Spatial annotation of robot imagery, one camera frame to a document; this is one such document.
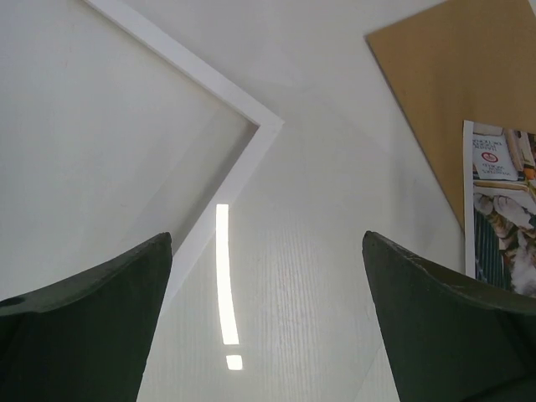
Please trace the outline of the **white wooden picture frame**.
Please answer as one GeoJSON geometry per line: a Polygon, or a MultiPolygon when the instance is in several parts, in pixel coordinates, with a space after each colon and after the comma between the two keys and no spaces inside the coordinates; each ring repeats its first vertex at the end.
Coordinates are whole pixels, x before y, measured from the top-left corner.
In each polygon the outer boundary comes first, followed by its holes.
{"type": "Polygon", "coordinates": [[[85,3],[2,2],[2,298],[180,235],[255,129],[85,3]]]}

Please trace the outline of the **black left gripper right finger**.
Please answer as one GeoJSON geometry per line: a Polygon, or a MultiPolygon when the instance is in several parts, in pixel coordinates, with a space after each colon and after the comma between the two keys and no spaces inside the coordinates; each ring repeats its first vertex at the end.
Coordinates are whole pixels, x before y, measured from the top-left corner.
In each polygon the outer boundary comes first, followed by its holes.
{"type": "Polygon", "coordinates": [[[533,401],[535,300],[363,237],[363,262],[402,401],[533,401]]]}

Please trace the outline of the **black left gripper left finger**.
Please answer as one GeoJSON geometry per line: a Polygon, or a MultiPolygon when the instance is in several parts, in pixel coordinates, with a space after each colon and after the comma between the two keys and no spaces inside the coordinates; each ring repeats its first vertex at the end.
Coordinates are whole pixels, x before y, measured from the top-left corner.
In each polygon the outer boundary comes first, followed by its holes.
{"type": "Polygon", "coordinates": [[[112,260],[1,302],[3,401],[134,401],[173,262],[157,234],[112,260]]]}

